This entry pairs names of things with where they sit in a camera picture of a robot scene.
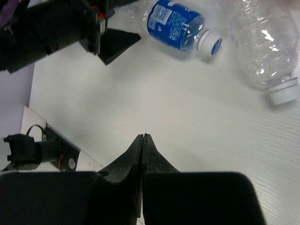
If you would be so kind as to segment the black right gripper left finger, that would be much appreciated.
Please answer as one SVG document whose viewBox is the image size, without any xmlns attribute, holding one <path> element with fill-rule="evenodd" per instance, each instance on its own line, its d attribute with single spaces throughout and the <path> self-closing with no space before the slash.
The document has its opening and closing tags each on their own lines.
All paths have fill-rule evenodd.
<svg viewBox="0 0 300 225">
<path fill-rule="evenodd" d="M 3 225 L 134 225 L 141 214 L 143 136 L 99 172 L 4 172 Z"/>
</svg>

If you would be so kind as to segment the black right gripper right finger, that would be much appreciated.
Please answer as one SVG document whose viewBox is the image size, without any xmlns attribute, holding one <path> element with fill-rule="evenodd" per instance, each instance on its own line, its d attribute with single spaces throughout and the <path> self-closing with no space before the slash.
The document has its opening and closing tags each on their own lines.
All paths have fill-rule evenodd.
<svg viewBox="0 0 300 225">
<path fill-rule="evenodd" d="M 147 225 L 264 225 L 255 189 L 239 172 L 180 172 L 142 144 L 142 208 Z"/>
</svg>

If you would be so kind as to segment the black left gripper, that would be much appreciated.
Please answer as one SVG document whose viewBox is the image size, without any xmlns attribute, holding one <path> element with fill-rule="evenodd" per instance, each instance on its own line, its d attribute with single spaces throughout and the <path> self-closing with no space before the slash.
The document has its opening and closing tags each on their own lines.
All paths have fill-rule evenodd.
<svg viewBox="0 0 300 225">
<path fill-rule="evenodd" d="M 29 7 L 18 2 L 12 18 L 0 29 L 0 69 L 14 73 L 75 42 L 109 65 L 141 40 L 137 33 L 107 29 L 98 0 L 48 0 Z"/>
</svg>

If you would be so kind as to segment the clear bottle blue label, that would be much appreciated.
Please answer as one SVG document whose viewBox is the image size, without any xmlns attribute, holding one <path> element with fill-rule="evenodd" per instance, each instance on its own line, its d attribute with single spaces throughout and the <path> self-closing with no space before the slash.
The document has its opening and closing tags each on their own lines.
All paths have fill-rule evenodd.
<svg viewBox="0 0 300 225">
<path fill-rule="evenodd" d="M 129 31 L 181 52 L 210 58 L 222 45 L 220 33 L 207 28 L 203 14 L 174 0 L 137 0 L 115 11 L 126 20 Z"/>
</svg>

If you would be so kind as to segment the crushed clear bottle white cap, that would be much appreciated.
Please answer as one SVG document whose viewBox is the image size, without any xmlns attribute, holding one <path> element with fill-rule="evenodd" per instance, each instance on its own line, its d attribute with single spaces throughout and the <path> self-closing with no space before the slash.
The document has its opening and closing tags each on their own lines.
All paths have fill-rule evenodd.
<svg viewBox="0 0 300 225">
<path fill-rule="evenodd" d="M 300 34 L 280 0 L 218 0 L 223 24 L 247 81 L 263 90 L 274 105 L 300 97 L 293 75 L 298 63 Z"/>
</svg>

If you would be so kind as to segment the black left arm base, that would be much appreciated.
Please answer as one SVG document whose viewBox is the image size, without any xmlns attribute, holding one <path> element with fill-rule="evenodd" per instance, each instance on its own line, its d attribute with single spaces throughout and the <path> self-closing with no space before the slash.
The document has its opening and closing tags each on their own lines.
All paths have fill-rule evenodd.
<svg viewBox="0 0 300 225">
<path fill-rule="evenodd" d="M 37 127 L 41 130 L 42 140 L 36 142 L 30 136 L 31 130 Z M 9 135 L 3 139 L 8 143 L 10 154 L 6 171 L 31 171 L 42 163 L 50 163 L 59 171 L 75 171 L 80 149 L 61 136 L 50 126 L 32 125 L 26 134 Z"/>
</svg>

